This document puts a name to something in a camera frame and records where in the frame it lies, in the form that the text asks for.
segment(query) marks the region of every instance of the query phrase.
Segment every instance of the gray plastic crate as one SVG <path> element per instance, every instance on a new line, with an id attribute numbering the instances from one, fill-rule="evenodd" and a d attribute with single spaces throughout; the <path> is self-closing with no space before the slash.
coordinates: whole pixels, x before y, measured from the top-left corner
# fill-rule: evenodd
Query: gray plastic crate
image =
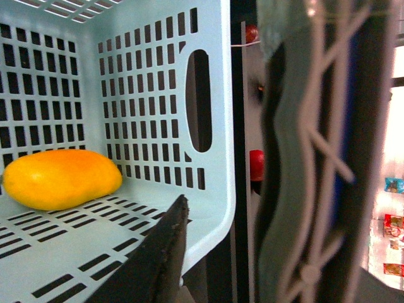
<path id="1" fill-rule="evenodd" d="M 118 192 L 64 211 L 25 208 L 0 187 L 1 302 L 85 300 L 180 194 L 183 272 L 225 237 L 235 208 L 229 7 L 0 1 L 0 174 L 22 155 L 86 148 L 124 176 Z"/>

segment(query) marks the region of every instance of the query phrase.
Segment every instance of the basket floor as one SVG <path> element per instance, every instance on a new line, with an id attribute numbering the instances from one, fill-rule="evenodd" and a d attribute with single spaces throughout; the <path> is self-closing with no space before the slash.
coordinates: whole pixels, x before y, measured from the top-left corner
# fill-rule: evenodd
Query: basket floor
<path id="1" fill-rule="evenodd" d="M 69 210 L 30 210 L 1 219 L 0 297 L 4 302 L 85 300 L 163 214 L 110 195 Z"/>

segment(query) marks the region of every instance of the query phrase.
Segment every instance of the light blue plastic basket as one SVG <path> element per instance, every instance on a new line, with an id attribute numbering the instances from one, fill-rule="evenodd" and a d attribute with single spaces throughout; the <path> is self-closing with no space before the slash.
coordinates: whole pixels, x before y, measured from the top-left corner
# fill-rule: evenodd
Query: light blue plastic basket
<path id="1" fill-rule="evenodd" d="M 1 302 L 85 300 L 180 194 L 190 208 L 183 272 L 225 237 L 235 208 L 229 7 L 0 1 L 0 174 L 25 154 L 86 148 L 124 176 L 113 195 L 65 211 L 25 208 L 1 188 Z M 191 133 L 210 133 L 196 118 L 209 98 L 186 102 L 209 95 L 200 62 L 188 67 L 196 50 L 209 60 L 207 151 Z"/>

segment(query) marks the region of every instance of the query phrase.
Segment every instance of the red fruit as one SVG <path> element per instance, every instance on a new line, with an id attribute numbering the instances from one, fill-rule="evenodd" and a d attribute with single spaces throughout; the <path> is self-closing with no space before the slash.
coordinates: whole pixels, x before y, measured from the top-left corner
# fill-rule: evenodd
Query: red fruit
<path id="1" fill-rule="evenodd" d="M 262 181 L 264 179 L 264 153 L 262 150 L 250 151 L 250 179 Z"/>
<path id="2" fill-rule="evenodd" d="M 246 26 L 246 41 L 251 43 L 258 40 L 258 28 L 255 25 Z"/>

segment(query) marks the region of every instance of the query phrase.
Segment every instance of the plastic crate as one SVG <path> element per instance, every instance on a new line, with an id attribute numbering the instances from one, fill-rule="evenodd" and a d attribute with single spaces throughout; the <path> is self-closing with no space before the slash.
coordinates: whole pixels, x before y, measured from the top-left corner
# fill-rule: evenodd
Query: plastic crate
<path id="1" fill-rule="evenodd" d="M 86 148 L 124 176 L 113 195 L 65 211 L 0 189 L 1 302 L 85 300 L 180 194 L 183 272 L 225 237 L 229 28 L 228 1 L 0 1 L 0 174 L 25 154 Z"/>

